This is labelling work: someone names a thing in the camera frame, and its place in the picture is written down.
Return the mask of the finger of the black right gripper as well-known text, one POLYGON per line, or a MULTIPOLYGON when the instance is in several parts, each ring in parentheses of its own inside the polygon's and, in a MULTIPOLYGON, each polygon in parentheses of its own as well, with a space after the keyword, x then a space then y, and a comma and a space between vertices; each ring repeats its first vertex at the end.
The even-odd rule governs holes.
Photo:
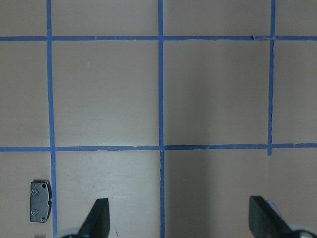
POLYGON ((286 238, 293 233, 261 196, 249 198, 249 228, 255 238, 286 238))

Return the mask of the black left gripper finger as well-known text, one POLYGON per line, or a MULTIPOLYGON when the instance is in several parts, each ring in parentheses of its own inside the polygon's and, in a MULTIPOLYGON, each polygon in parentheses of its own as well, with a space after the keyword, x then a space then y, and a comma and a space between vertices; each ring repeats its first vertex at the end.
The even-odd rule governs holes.
POLYGON ((77 236, 79 238, 107 238, 109 231, 109 202, 107 198, 99 198, 95 201, 77 236))

